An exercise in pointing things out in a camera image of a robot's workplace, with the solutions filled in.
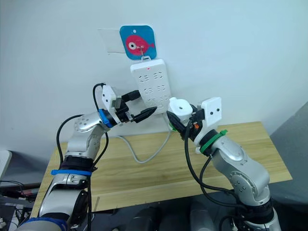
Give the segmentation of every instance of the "wooden table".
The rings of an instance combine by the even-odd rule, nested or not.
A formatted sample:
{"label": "wooden table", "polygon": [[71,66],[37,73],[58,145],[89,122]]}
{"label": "wooden table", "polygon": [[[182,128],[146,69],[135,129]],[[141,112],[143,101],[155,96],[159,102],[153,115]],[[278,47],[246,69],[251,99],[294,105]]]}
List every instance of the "wooden table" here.
{"label": "wooden table", "polygon": [[[270,182],[291,180],[292,177],[261,122],[220,126],[228,136],[238,142],[249,156],[260,162],[269,172]],[[127,136],[137,156],[144,160],[151,156],[165,140],[167,133]],[[63,153],[67,143],[62,143]],[[190,157],[198,173],[205,156],[196,154],[190,142]],[[32,215],[36,216],[45,192],[52,180],[50,171],[59,166],[58,150],[55,149],[46,169]],[[123,140],[112,138],[103,158],[91,177],[92,210],[101,211],[143,203],[202,194],[191,176],[184,154],[184,142],[176,132],[171,134],[163,150],[150,162],[138,164]],[[231,189],[228,180],[212,164],[205,172],[207,184]]]}

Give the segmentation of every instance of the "white wall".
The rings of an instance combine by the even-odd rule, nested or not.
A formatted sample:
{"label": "white wall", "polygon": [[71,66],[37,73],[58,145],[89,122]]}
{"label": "white wall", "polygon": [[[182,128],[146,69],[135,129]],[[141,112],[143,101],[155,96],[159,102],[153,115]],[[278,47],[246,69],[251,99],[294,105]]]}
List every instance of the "white wall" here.
{"label": "white wall", "polygon": [[[136,89],[132,61],[107,54],[97,31],[134,24],[154,29],[174,96],[221,96],[222,124],[261,120],[272,133],[308,100],[307,12],[305,0],[1,0],[0,148],[46,163],[60,123],[94,111],[95,83]],[[166,130],[153,118],[111,135],[133,126]]]}

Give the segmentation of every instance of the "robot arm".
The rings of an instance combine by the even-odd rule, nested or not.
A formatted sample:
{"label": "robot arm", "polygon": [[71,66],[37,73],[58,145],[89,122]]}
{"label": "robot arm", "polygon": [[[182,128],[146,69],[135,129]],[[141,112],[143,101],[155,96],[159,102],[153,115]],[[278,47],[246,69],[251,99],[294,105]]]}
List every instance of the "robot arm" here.
{"label": "robot arm", "polygon": [[107,110],[82,115],[75,122],[75,130],[68,142],[64,161],[51,172],[53,180],[45,194],[37,218],[31,218],[18,231],[66,231],[84,220],[88,209],[85,191],[95,170],[96,155],[103,134],[115,125],[139,123],[148,118],[156,107],[147,108],[134,116],[129,113],[127,101],[139,98],[138,91],[117,96],[108,85],[103,85],[103,102]]}
{"label": "robot arm", "polygon": [[218,133],[215,130],[221,120],[221,98],[205,100],[198,107],[186,100],[171,98],[167,116],[182,139],[189,129],[189,138],[197,152],[210,156],[214,167],[230,181],[240,203],[246,208],[246,211],[238,210],[245,220],[239,226],[252,230],[281,230],[270,199],[268,172],[239,144],[229,139],[226,131]]}

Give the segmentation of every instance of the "blue tape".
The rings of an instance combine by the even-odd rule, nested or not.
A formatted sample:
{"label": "blue tape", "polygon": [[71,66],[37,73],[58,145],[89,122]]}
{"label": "blue tape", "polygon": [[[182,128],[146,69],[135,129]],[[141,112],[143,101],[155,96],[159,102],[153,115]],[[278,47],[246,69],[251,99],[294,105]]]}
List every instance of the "blue tape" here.
{"label": "blue tape", "polygon": [[99,109],[98,112],[100,113],[103,123],[106,124],[108,128],[112,128],[112,124],[110,123],[109,119],[107,119],[107,117],[105,116],[103,110]]}
{"label": "blue tape", "polygon": [[67,223],[65,220],[59,220],[59,219],[53,219],[53,218],[30,218],[28,221],[26,221],[24,224],[33,222],[33,221],[49,221],[52,222],[56,225],[58,225],[61,229],[61,231],[66,231],[67,230]]}
{"label": "blue tape", "polygon": [[60,169],[60,170],[54,169],[54,170],[51,170],[51,174],[53,176],[57,175],[57,174],[61,174],[61,173],[64,173],[64,174],[77,174],[77,175],[83,175],[83,176],[91,176],[92,175],[92,172],[80,171],[80,170],[70,170],[70,169]]}

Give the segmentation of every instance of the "fish sticker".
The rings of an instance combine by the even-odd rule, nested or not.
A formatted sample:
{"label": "fish sticker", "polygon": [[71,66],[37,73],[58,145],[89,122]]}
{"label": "fish sticker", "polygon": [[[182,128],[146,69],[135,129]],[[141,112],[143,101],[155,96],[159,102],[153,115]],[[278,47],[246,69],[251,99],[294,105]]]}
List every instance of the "fish sticker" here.
{"label": "fish sticker", "polygon": [[150,26],[122,26],[120,36],[128,58],[140,60],[142,52],[144,56],[156,58],[154,32]]}
{"label": "fish sticker", "polygon": [[127,50],[133,55],[142,55],[141,49],[143,53],[146,53],[149,47],[155,48],[154,43],[148,44],[142,37],[138,35],[128,36],[125,44],[126,44]]}

